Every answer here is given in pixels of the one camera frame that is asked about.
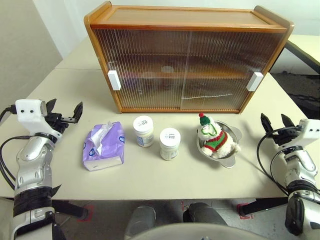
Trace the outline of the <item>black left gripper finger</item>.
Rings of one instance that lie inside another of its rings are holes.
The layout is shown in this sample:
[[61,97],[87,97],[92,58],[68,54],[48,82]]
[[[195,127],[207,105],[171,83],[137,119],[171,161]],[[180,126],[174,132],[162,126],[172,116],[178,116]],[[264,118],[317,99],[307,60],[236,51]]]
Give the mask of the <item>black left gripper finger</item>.
[[73,123],[78,123],[83,113],[83,102],[77,104],[73,111]]
[[52,100],[49,100],[49,101],[46,103],[46,111],[47,111],[47,114],[50,114],[50,113],[52,112],[52,110],[53,110],[54,107],[55,107],[56,101],[57,101],[57,99],[54,98],[54,99],[52,99]]

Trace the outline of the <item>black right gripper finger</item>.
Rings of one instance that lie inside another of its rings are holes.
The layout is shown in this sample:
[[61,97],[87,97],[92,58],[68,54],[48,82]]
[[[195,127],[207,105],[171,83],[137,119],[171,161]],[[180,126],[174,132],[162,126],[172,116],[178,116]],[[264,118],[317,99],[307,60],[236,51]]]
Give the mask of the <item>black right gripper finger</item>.
[[296,127],[296,125],[292,122],[292,120],[286,116],[285,114],[281,114],[281,119],[282,119],[282,123],[284,124],[284,126],[286,128],[289,128],[289,127]]
[[262,126],[263,126],[263,128],[265,130],[265,133],[269,137],[271,137],[273,128],[271,126],[271,122],[270,122],[269,118],[265,114],[261,113],[260,114],[260,120],[261,120],[261,124],[262,124]]

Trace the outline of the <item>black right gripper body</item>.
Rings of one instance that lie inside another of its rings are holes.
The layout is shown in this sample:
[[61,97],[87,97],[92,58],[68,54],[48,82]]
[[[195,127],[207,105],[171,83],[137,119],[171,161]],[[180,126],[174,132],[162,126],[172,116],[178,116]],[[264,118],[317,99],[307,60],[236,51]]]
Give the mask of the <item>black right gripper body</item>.
[[300,135],[301,128],[299,126],[285,126],[275,130],[272,130],[271,138],[278,146],[279,150],[286,148],[292,140]]

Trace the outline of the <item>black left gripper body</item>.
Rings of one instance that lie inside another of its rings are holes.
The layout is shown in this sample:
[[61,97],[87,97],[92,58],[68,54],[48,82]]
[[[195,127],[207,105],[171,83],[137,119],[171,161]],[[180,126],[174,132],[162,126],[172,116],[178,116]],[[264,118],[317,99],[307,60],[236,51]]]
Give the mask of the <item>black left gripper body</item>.
[[76,124],[77,119],[74,117],[63,117],[61,113],[48,113],[47,116],[44,117],[45,121],[49,124],[49,126],[63,134],[64,131],[69,127],[69,124]]

